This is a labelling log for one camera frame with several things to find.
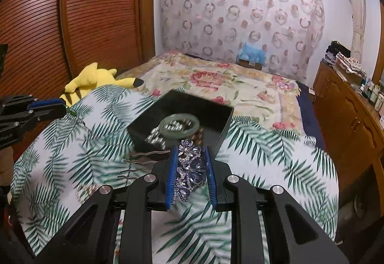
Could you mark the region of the pale green jade bangle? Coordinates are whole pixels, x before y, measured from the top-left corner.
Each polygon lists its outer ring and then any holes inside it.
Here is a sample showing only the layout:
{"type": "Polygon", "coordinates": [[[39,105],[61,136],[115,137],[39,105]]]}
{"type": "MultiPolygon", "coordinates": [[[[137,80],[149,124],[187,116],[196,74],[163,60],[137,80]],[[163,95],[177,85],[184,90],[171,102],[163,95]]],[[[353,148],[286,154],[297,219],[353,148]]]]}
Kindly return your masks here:
{"type": "Polygon", "coordinates": [[[166,116],[158,128],[164,138],[178,140],[195,134],[200,128],[200,122],[194,115],[177,113],[166,116]]]}

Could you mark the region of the yellow plush toy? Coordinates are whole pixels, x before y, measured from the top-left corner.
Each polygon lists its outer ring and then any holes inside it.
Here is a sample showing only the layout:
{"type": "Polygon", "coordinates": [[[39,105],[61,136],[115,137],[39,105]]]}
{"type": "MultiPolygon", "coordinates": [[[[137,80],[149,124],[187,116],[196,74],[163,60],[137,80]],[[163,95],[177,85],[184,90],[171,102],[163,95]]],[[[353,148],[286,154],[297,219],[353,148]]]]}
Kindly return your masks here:
{"type": "Polygon", "coordinates": [[[117,69],[101,69],[98,67],[97,62],[91,63],[64,87],[64,93],[60,98],[65,101],[68,107],[71,107],[87,94],[104,85],[117,85],[126,89],[133,89],[140,87],[144,83],[139,78],[117,80],[115,78],[116,74],[117,69]]]}

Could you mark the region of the palm leaf print cloth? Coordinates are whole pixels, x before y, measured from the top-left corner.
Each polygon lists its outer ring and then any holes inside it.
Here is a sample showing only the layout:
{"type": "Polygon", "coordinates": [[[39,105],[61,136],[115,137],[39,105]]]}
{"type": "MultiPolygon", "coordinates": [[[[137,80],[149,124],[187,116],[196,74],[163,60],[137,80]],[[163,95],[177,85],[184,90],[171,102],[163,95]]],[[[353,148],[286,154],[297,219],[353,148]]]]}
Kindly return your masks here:
{"type": "MultiPolygon", "coordinates": [[[[35,254],[101,185],[130,185],[149,173],[127,127],[153,96],[106,85],[53,121],[14,165],[11,193],[35,254]]],[[[339,188],[333,160],[311,136],[286,126],[266,129],[254,117],[233,117],[217,159],[251,185],[280,185],[335,238],[339,188]]],[[[179,155],[171,209],[152,215],[154,263],[228,263],[231,216],[210,202],[203,162],[179,155]]]]}

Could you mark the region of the black square storage box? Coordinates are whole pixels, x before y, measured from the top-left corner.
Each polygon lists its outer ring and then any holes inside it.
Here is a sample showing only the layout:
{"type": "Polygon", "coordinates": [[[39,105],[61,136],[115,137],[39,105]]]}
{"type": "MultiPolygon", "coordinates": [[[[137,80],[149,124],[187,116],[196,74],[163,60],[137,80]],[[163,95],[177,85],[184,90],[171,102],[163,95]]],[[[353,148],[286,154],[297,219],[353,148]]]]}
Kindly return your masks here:
{"type": "Polygon", "coordinates": [[[217,154],[227,135],[234,108],[171,90],[128,125],[135,151],[152,152],[196,136],[217,154]]]}

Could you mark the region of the wooden slatted wardrobe door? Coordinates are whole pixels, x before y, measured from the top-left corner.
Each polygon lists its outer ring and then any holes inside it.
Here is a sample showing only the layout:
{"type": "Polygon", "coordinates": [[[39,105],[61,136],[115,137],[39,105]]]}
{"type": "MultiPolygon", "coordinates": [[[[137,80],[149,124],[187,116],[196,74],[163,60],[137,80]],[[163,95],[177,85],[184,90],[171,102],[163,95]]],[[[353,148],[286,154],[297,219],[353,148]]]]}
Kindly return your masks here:
{"type": "Polygon", "coordinates": [[[140,0],[1,0],[1,43],[1,95],[55,98],[93,62],[144,62],[140,0]]]}

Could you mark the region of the floral bedspread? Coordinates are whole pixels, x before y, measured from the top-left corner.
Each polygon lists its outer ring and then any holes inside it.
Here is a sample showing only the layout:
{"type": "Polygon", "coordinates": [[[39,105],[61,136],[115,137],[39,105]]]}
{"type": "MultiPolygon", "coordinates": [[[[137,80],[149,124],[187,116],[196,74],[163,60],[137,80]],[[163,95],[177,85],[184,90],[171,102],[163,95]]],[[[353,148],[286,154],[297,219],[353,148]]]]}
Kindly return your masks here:
{"type": "Polygon", "coordinates": [[[233,63],[192,58],[177,50],[159,54],[118,75],[144,81],[139,91],[153,97],[179,89],[231,106],[237,116],[249,116],[267,129],[303,134],[297,82],[233,63]]]}

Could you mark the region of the wooden sideboard cabinet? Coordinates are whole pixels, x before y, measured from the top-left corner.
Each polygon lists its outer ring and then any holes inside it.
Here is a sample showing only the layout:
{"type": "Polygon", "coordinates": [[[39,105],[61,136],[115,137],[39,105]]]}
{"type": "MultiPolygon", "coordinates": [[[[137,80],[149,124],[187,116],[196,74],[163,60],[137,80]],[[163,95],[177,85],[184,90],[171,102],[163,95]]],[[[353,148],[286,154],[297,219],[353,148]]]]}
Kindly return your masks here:
{"type": "Polygon", "coordinates": [[[314,91],[315,114],[340,190],[345,191],[367,169],[373,169],[383,203],[383,130],[378,113],[325,62],[320,63],[314,91]]]}

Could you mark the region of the cosmetic bottles on cabinet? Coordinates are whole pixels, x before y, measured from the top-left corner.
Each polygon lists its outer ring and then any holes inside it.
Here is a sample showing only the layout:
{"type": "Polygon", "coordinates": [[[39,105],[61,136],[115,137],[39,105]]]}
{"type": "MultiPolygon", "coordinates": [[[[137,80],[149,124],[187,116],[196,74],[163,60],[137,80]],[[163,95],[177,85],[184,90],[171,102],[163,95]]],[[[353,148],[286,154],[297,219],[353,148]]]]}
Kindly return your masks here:
{"type": "Polygon", "coordinates": [[[383,107],[383,95],[380,93],[379,85],[374,84],[372,80],[363,80],[359,90],[368,115],[383,129],[383,114],[380,113],[383,107]]]}

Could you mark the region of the blue plush toy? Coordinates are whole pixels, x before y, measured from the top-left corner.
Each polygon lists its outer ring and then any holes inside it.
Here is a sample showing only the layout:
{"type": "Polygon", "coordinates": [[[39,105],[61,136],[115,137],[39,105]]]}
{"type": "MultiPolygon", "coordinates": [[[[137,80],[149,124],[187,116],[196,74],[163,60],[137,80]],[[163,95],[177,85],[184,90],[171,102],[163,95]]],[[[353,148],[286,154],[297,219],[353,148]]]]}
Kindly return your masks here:
{"type": "Polygon", "coordinates": [[[266,61],[265,51],[245,44],[236,57],[237,62],[240,60],[248,61],[250,65],[264,64],[266,61]]]}

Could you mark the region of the pink circle patterned curtain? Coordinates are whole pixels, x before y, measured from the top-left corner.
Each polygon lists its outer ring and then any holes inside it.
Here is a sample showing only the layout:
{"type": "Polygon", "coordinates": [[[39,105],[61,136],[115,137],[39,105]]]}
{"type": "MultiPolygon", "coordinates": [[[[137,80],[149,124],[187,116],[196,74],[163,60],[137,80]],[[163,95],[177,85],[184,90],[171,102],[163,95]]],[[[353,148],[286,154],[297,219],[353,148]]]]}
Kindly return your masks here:
{"type": "Polygon", "coordinates": [[[322,0],[159,0],[162,46],[236,62],[245,44],[265,51],[265,72],[306,82],[324,29],[322,0]]]}

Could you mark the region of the stack of folded clothes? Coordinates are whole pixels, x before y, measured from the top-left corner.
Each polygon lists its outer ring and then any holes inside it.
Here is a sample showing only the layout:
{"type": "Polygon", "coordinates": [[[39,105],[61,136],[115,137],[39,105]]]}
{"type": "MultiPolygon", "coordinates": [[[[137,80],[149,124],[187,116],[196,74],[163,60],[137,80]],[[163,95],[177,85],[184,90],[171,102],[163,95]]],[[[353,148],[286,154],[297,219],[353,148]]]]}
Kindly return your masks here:
{"type": "Polygon", "coordinates": [[[338,41],[331,41],[323,61],[332,67],[344,81],[360,85],[366,81],[366,72],[351,51],[338,41]]]}

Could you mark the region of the cream lace curtain strip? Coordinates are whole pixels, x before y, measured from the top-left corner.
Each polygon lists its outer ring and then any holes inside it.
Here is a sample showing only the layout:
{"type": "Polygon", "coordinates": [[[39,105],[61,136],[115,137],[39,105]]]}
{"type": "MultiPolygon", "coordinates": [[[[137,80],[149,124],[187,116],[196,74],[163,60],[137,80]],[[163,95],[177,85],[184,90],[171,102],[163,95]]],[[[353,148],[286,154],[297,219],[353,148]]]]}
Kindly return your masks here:
{"type": "Polygon", "coordinates": [[[363,57],[363,45],[366,25],[366,3],[365,0],[350,0],[353,20],[353,39],[351,45],[351,56],[361,61],[363,57]]]}

